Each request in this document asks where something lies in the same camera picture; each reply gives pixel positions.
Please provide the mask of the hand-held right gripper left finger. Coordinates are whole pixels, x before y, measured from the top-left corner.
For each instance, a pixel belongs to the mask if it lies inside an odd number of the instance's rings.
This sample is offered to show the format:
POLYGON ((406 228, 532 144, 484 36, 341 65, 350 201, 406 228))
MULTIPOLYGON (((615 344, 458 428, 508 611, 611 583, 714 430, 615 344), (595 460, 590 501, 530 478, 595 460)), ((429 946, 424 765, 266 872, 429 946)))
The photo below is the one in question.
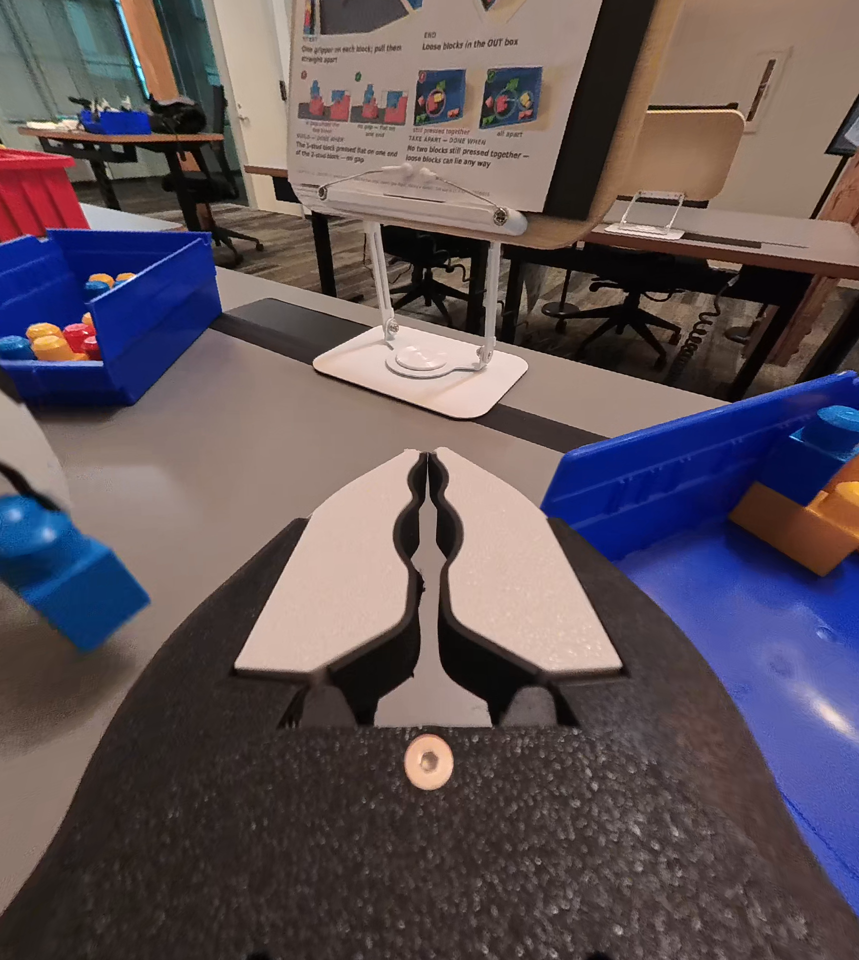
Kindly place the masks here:
POLYGON ((424 582, 412 557, 427 453, 403 450, 343 486, 303 526, 233 664, 236 674, 334 687, 361 726, 412 678, 424 582))

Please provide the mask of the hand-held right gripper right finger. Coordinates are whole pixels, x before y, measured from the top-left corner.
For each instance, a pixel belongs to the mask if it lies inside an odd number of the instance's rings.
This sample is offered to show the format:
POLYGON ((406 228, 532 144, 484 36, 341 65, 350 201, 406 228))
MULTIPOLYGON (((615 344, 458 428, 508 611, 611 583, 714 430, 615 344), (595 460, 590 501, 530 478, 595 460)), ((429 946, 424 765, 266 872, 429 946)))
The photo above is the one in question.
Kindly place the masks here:
POLYGON ((549 519, 514 486, 447 447, 428 456, 440 574, 437 639, 447 677, 493 726, 520 690, 613 679, 623 660, 549 519))

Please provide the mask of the pile of colourful toy blocks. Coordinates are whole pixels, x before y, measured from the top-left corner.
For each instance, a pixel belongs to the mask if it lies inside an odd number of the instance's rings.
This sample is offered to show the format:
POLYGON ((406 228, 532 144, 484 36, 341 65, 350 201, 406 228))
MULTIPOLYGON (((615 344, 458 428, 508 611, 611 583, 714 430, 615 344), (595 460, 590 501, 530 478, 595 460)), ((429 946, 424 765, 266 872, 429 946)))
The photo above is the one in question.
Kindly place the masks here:
POLYGON ((105 360, 106 330, 117 330, 116 321, 95 321, 92 303, 103 312, 119 309, 120 290, 140 275, 91 273, 84 281, 69 274, 32 270, 28 279, 15 272, 0 276, 0 357, 39 362, 97 362, 105 360))

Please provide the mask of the blue two-stud toy block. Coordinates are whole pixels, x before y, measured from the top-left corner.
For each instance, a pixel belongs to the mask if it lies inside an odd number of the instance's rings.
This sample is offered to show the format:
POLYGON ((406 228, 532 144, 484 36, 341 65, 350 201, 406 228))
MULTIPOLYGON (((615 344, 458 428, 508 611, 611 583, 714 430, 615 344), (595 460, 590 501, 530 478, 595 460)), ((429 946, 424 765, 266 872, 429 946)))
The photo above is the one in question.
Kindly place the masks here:
POLYGON ((150 604, 112 549, 28 496, 0 497, 0 582, 81 651, 150 604))

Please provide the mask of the blue single-stud toy block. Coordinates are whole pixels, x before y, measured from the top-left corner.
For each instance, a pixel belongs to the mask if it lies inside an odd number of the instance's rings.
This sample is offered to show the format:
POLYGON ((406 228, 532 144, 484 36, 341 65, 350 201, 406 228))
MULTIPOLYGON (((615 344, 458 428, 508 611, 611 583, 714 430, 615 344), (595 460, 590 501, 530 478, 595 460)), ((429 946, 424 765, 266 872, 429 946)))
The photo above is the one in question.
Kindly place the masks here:
POLYGON ((858 455, 859 410, 823 407, 773 446, 757 482, 805 507, 858 455))

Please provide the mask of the red ribbed plastic bin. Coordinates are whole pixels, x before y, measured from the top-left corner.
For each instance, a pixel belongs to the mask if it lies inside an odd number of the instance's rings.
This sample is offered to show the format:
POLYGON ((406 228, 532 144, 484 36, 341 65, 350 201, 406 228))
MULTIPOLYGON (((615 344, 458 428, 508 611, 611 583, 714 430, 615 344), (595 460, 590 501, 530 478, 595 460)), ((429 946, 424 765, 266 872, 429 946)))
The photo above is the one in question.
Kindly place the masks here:
POLYGON ((62 155, 0 147, 0 243, 48 230, 87 230, 62 155))

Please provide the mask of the black bag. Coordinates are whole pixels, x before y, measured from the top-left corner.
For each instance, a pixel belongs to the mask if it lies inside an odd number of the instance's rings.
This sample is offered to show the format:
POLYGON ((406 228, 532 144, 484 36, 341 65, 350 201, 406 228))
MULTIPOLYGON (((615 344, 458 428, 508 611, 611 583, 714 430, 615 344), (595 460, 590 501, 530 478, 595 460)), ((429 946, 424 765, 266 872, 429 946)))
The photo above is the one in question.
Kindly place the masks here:
POLYGON ((199 102, 184 97, 148 101, 150 130, 155 135, 187 137, 205 133, 208 119, 199 102))

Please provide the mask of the small clear stand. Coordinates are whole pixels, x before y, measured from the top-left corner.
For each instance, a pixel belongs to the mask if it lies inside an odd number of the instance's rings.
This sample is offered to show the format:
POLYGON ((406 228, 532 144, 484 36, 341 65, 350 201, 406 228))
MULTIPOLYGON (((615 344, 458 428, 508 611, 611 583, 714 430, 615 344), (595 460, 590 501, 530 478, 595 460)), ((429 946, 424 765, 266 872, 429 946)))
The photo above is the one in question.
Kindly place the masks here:
POLYGON ((685 236, 685 229, 676 226, 679 211, 683 209, 686 194, 678 191, 639 190, 629 200, 618 221, 604 227, 606 234, 631 236, 649 239, 678 241, 685 236), (668 206, 671 214, 667 222, 643 222, 636 218, 642 212, 642 205, 668 206))

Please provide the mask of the small wooden display board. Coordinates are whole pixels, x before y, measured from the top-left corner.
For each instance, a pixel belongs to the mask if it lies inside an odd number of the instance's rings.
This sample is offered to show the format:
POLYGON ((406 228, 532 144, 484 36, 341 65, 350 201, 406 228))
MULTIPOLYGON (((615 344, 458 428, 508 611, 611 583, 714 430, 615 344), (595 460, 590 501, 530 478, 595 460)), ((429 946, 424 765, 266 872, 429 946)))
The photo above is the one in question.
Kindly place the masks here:
POLYGON ((618 197, 681 194, 706 207, 724 189, 745 127, 736 103, 650 106, 618 197))

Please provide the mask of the printed instruction sheet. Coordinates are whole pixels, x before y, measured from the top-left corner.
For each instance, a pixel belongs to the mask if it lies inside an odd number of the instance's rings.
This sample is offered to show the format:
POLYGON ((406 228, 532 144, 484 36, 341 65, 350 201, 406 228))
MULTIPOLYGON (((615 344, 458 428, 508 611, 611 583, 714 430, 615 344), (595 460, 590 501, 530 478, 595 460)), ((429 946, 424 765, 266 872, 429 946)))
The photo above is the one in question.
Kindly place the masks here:
POLYGON ((543 209, 600 1, 296 2, 287 173, 543 209))

